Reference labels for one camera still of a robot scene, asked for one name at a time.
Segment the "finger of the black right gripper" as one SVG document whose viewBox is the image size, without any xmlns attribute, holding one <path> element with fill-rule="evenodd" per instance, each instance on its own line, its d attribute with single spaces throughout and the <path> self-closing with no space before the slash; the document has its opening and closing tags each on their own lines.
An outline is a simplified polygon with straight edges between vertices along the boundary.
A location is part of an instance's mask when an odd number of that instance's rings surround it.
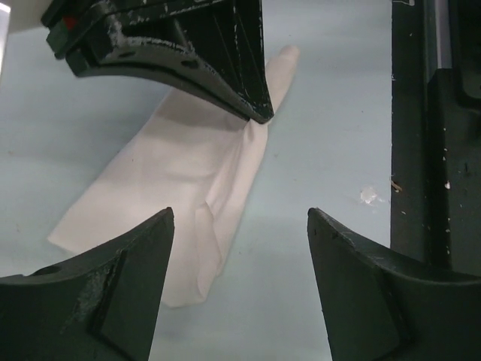
<svg viewBox="0 0 481 361">
<path fill-rule="evenodd" d="M 274 115 L 259 0 L 53 0 L 41 22 L 78 77 L 139 77 L 244 120 Z"/>
</svg>

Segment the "white underwear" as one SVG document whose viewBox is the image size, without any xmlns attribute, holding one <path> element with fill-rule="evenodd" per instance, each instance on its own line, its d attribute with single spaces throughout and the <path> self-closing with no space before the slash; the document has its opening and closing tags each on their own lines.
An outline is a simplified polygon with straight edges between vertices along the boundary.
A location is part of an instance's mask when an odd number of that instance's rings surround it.
<svg viewBox="0 0 481 361">
<path fill-rule="evenodd" d="M 82 253 L 171 208 L 162 302 L 202 303 L 222 273 L 267 142 L 267 124 L 173 89 L 48 239 Z"/>
</svg>

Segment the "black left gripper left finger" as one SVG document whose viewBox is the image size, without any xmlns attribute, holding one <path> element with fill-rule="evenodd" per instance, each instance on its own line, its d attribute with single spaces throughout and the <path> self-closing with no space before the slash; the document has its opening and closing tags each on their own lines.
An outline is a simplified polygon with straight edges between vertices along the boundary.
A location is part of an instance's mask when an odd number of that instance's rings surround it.
<svg viewBox="0 0 481 361">
<path fill-rule="evenodd" d="M 166 208 L 31 275 L 1 279 L 1 358 L 146 360 L 174 237 Z"/>
</svg>

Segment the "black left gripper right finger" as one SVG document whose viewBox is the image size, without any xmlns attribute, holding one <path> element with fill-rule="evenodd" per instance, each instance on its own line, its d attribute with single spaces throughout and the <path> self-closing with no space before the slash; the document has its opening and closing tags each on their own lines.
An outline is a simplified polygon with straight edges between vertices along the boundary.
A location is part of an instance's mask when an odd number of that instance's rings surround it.
<svg viewBox="0 0 481 361">
<path fill-rule="evenodd" d="M 480 279 L 416 261 L 318 208 L 307 233 L 335 360 L 478 360 Z"/>
</svg>

